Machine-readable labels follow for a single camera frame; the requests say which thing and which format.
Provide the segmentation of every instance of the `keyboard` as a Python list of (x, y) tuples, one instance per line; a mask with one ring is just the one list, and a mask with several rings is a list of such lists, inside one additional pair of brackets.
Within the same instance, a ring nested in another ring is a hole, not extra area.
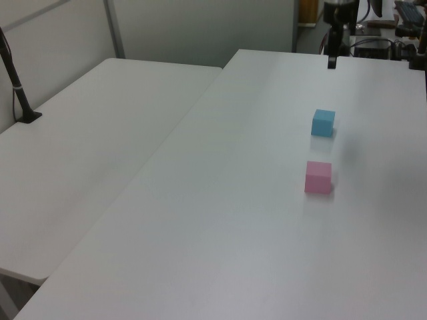
[(412, 2), (395, 1), (396, 9), (402, 17), (406, 27), (422, 27), (424, 17), (421, 15), (415, 4)]

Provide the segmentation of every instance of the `white table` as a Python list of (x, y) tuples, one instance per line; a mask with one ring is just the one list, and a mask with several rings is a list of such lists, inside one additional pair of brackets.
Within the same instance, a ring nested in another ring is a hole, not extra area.
[[(239, 51), (17, 320), (423, 319), (424, 73), (326, 68)], [(329, 197), (307, 160), (332, 162)]]
[(220, 71), (108, 59), (2, 133), (0, 273), (50, 276)]

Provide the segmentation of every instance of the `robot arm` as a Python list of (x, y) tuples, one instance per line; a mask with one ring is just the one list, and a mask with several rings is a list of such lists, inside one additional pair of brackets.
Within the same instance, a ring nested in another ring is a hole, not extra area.
[(336, 68), (336, 59), (343, 54), (342, 37), (344, 25), (349, 25), (354, 33), (359, 8), (359, 0), (326, 0), (324, 21), (331, 25), (328, 37), (328, 69)]

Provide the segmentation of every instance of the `floor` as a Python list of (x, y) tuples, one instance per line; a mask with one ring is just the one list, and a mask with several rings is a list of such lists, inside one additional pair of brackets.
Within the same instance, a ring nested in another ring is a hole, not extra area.
[(320, 43), (324, 35), (328, 32), (330, 25), (323, 22), (323, 4), (324, 0), (319, 0), (318, 22), (313, 27), (299, 27), (296, 52), (310, 53), (317, 55), (319, 53)]
[(39, 288), (36, 285), (31, 285), (4, 275), (0, 276), (0, 286), (0, 293), (6, 291), (8, 295), (8, 297), (1, 296), (0, 320), (12, 320), (18, 310), (24, 307)]

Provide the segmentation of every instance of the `gray floor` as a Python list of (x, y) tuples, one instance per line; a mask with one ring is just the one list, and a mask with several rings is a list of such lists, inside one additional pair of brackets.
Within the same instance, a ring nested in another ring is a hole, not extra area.
[(299, 27), (298, 40), (296, 45), (296, 52), (298, 53), (311, 53), (317, 55), (319, 53), (320, 43), (326, 32), (328, 32), (330, 25), (323, 22), (323, 3), (324, 0), (319, 0), (318, 22), (314, 28)]

